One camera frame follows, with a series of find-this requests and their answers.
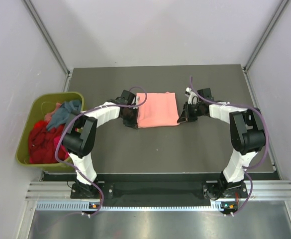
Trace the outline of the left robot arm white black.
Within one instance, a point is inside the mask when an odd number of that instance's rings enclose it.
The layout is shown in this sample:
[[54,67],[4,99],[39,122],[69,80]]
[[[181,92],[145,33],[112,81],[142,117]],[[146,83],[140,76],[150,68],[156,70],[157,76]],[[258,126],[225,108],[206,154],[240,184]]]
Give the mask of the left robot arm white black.
[[139,103],[140,98],[136,94],[124,90],[120,97],[94,109],[70,113],[61,144],[71,158],[77,174],[71,186],[72,199],[92,199],[101,195],[95,182],[97,173],[91,156],[97,128],[111,120],[121,118],[125,126],[137,129]]

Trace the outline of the aluminium corner post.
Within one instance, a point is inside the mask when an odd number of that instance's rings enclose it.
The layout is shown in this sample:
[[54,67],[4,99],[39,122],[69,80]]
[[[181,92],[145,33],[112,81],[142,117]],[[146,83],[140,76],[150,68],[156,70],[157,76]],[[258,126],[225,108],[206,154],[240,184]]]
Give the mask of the aluminium corner post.
[[256,58],[260,54],[263,46],[265,45],[266,41],[268,40],[269,36],[271,35],[272,31],[274,30],[277,22],[279,21],[280,17],[286,10],[290,3],[290,0],[281,0],[276,7],[273,15],[271,16],[268,24],[265,27],[265,30],[261,34],[261,37],[259,38],[255,48],[253,49],[251,55],[249,56],[247,63],[245,66],[242,68],[243,73],[247,74],[248,71],[251,69],[253,63],[255,62]]
[[43,39],[45,40],[46,44],[48,45],[50,51],[52,52],[53,56],[55,57],[57,63],[59,64],[62,71],[69,76],[70,70],[68,69],[65,61],[63,60],[59,50],[57,49],[52,37],[50,36],[48,30],[46,29],[44,22],[42,21],[41,17],[39,16],[34,4],[30,0],[22,0],[21,1],[27,11],[29,12],[31,18],[33,19],[34,23],[36,24],[39,32],[41,33]]

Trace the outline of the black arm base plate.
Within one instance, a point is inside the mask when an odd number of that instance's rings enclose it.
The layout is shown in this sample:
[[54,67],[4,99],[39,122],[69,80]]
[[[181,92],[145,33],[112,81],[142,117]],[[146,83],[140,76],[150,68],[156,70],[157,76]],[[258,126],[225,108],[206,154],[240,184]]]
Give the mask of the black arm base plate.
[[198,199],[245,199],[248,196],[245,183],[238,187],[223,191],[216,182],[207,181],[129,181],[111,182],[95,181],[104,194],[105,199],[120,198],[126,195],[190,195]]

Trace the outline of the grey blue t shirt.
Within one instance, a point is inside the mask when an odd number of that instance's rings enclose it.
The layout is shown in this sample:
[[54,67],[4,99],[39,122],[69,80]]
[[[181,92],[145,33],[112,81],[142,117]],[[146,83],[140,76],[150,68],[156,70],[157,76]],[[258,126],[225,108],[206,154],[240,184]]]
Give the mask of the grey blue t shirt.
[[65,124],[72,111],[80,111],[82,108],[82,102],[80,100],[71,100],[69,102],[63,102],[59,108],[52,114],[51,120],[46,126],[46,130],[50,131],[53,128],[57,128],[62,124]]

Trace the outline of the left aluminium corner post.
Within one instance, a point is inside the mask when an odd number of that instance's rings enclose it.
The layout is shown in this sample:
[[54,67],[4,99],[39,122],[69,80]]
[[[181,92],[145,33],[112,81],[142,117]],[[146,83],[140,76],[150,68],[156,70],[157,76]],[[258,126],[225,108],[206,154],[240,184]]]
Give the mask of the left aluminium corner post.
[[43,39],[45,40],[46,44],[48,45],[50,51],[52,52],[53,56],[55,57],[57,63],[59,64],[62,71],[69,76],[70,70],[68,69],[65,61],[63,60],[59,50],[57,49],[52,37],[50,36],[48,30],[46,29],[44,22],[42,21],[41,17],[39,16],[34,4],[30,0],[22,0],[21,1],[27,11],[29,12],[31,18],[33,19],[34,23],[36,24],[39,32],[41,33]]

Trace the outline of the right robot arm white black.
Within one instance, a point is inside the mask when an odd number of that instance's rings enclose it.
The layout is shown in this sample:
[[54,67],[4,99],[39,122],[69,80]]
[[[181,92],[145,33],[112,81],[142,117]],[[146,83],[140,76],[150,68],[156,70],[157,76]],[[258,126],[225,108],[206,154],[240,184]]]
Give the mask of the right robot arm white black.
[[243,187],[245,171],[266,144],[260,116],[251,109],[234,107],[227,102],[214,102],[210,88],[194,91],[186,88],[188,100],[177,123],[195,122],[207,116],[229,124],[233,152],[216,184],[205,185],[204,194],[211,200],[232,197]]

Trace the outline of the salmon pink t shirt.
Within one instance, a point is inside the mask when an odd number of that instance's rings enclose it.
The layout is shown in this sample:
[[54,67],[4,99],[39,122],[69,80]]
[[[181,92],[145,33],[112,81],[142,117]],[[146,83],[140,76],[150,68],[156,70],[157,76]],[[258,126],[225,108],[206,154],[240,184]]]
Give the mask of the salmon pink t shirt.
[[139,107],[137,124],[139,128],[177,126],[178,119],[175,93],[147,93],[145,103]]

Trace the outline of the right aluminium corner post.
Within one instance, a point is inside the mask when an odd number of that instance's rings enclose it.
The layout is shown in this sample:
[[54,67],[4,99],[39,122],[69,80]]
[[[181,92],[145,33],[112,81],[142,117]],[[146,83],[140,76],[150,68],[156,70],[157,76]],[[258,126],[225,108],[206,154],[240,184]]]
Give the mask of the right aluminium corner post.
[[248,71],[251,69],[253,63],[255,62],[256,58],[260,54],[263,46],[265,45],[266,41],[268,40],[269,36],[271,35],[272,31],[274,30],[277,22],[279,21],[280,17],[286,10],[290,3],[290,0],[281,0],[276,7],[273,15],[271,16],[268,24],[265,27],[265,30],[261,34],[261,37],[259,38],[255,48],[253,49],[251,55],[249,56],[247,63],[245,66],[242,68],[243,73],[247,74]]

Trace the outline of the olive green plastic bin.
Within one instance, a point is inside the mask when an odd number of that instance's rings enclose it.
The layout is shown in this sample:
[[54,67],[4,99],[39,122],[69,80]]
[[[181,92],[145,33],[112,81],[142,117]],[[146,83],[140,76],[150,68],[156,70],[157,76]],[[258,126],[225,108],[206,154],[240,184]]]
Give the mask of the olive green plastic bin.
[[49,173],[58,172],[73,172],[73,168],[64,163],[54,164],[31,164],[29,163],[30,156],[28,154],[28,136],[33,129],[35,123],[44,119],[47,113],[55,109],[56,103],[69,102],[71,100],[80,100],[82,103],[81,110],[85,107],[85,100],[82,94],[78,92],[59,92],[44,94],[34,100],[28,118],[26,120],[23,133],[21,135],[19,145],[16,150],[15,159],[21,166],[28,168],[39,168]]

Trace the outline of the red t shirt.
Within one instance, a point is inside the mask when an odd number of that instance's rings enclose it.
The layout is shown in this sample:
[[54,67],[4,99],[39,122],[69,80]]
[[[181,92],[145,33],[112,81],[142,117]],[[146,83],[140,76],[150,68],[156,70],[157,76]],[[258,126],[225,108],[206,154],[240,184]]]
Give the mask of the red t shirt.
[[64,125],[46,130],[48,122],[40,120],[34,124],[28,136],[28,154],[30,164],[54,164],[56,148],[53,139],[62,134]]

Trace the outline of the magenta pink t shirt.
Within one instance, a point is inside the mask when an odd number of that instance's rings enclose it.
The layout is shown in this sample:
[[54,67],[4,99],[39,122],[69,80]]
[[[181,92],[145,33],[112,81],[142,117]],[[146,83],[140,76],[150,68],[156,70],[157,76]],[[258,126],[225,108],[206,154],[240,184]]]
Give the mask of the magenta pink t shirt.
[[59,136],[57,136],[57,137],[55,137],[55,138],[53,139],[53,144],[54,144],[54,147],[55,147],[55,148],[57,147],[57,145],[58,145],[58,143],[59,143],[59,141],[60,141],[60,138],[61,138],[61,136],[59,135]]

